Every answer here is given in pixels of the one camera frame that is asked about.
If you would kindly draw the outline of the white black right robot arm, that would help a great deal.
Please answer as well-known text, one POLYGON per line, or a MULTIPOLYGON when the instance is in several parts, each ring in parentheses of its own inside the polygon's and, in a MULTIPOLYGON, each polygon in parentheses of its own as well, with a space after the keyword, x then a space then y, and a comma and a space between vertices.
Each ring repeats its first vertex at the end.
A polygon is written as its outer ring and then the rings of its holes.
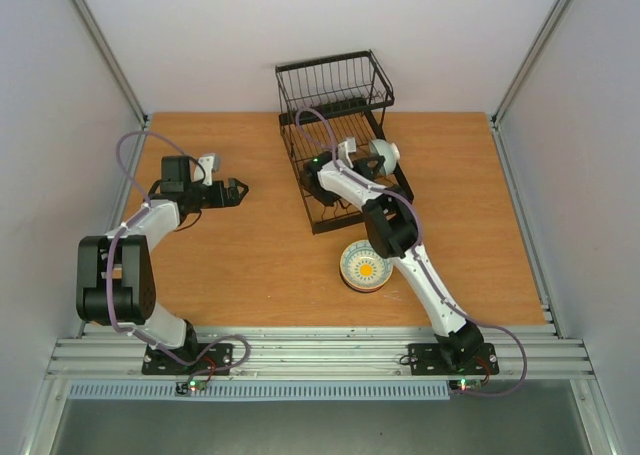
POLYGON ((361 212, 371 247, 404 276, 425 309, 442 362, 451 371, 463 371, 475 362, 484 338, 432 264, 404 191, 375 181, 395 162, 394 156, 380 154, 346 162, 325 151, 304 164, 300 180, 316 200, 329 204, 343 199, 361 212))

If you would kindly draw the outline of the pale green glazed bowl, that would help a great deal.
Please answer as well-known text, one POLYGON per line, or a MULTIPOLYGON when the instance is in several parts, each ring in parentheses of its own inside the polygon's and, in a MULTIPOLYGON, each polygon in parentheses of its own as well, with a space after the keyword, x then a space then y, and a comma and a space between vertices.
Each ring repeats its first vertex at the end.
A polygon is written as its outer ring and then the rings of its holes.
POLYGON ((390 143, 383 139, 372 139, 368 144, 369 151, 372 155, 384 158, 380 173, 383 176, 392 174, 400 160, 400 151, 395 143, 390 143))

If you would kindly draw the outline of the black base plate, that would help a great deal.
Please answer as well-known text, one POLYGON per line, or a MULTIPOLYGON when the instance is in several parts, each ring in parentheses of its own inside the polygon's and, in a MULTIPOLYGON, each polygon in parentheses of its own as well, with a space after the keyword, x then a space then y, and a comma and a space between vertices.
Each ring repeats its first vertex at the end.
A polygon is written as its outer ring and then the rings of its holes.
POLYGON ((228 375, 230 373, 230 365, 234 361, 233 355, 233 345, 231 343, 218 343, 209 348, 194 364, 183 365, 164 352, 152 350, 148 347, 143 357, 141 373, 147 376, 186 376, 200 371, 210 374, 212 370, 211 364, 214 364, 214 375, 228 375))
POLYGON ((408 365, 414 376, 493 376, 500 373, 496 351, 490 343, 484 343, 469 361, 456 369, 447 366, 437 343, 409 344, 407 353, 401 357, 400 362, 408 365))

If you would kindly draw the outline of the right small circuit board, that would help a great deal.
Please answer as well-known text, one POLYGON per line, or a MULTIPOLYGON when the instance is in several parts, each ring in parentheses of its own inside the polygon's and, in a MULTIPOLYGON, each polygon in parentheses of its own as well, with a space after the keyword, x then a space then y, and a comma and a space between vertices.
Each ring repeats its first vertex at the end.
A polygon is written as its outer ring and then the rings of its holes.
POLYGON ((483 388, 487 383, 488 381, 485 379, 480 380, 480 379, 462 378, 458 380, 451 380, 449 382, 449 388, 452 391, 459 391, 459 392, 477 391, 483 388))

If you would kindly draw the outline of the small circuit board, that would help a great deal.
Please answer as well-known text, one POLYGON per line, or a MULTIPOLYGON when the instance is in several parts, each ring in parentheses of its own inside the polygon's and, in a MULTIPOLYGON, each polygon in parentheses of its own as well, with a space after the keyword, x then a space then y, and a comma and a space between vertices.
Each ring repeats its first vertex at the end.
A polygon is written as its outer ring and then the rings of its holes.
POLYGON ((192 395, 202 392, 207 388, 208 383, 202 380, 191 380, 188 382, 177 382, 175 385, 175 393, 178 396, 192 395))
POLYGON ((452 391, 459 391, 459 392, 477 391, 483 388, 487 383, 488 381, 485 379, 480 380, 480 379, 462 378, 458 380, 451 380, 449 382, 449 388, 452 391))

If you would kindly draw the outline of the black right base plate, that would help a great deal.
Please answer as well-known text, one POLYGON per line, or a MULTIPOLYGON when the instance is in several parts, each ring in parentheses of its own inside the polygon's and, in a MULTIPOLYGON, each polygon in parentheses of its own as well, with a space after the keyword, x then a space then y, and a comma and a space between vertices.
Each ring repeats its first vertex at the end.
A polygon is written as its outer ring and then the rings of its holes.
POLYGON ((490 343, 484 343, 469 361, 456 369, 447 366, 437 343, 409 344, 407 353, 401 357, 400 362, 408 365, 414 376, 493 376, 500 373, 496 351, 490 343))

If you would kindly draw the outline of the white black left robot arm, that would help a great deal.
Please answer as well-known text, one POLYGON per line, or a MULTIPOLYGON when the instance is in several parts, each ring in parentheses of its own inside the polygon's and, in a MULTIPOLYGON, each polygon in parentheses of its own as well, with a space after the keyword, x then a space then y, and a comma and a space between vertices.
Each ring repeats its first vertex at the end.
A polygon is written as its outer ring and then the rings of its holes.
POLYGON ((143 193, 138 211, 117 228, 86 236, 78 245, 80 319, 140 339, 179 373, 195 370, 206 350, 199 346, 193 325, 157 301, 151 252, 188 216, 242 203, 248 185, 236 178, 215 180, 218 166, 215 154, 163 157, 160 178, 143 193))

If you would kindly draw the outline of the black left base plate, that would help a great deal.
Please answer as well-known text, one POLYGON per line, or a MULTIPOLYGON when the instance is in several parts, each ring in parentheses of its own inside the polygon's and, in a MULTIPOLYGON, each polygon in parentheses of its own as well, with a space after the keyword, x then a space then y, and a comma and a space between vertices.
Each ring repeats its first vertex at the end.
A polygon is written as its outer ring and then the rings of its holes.
POLYGON ((164 352, 152 350, 148 347, 143 357, 141 373, 147 376, 186 376, 200 371, 210 374, 212 370, 211 364, 214 364, 214 375, 228 375, 230 373, 230 365, 234 361, 233 355, 233 345, 231 343, 218 343, 209 348, 194 364, 183 365, 164 352))

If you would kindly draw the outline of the left small circuit board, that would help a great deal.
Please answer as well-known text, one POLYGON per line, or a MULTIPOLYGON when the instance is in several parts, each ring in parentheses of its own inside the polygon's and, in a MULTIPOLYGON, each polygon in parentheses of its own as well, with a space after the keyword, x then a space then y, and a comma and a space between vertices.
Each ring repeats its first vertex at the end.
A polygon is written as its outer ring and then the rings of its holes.
POLYGON ((202 392, 207 388, 208 383, 202 380, 191 380, 188 382, 177 382, 175 385, 175 393, 178 396, 192 395, 202 392))

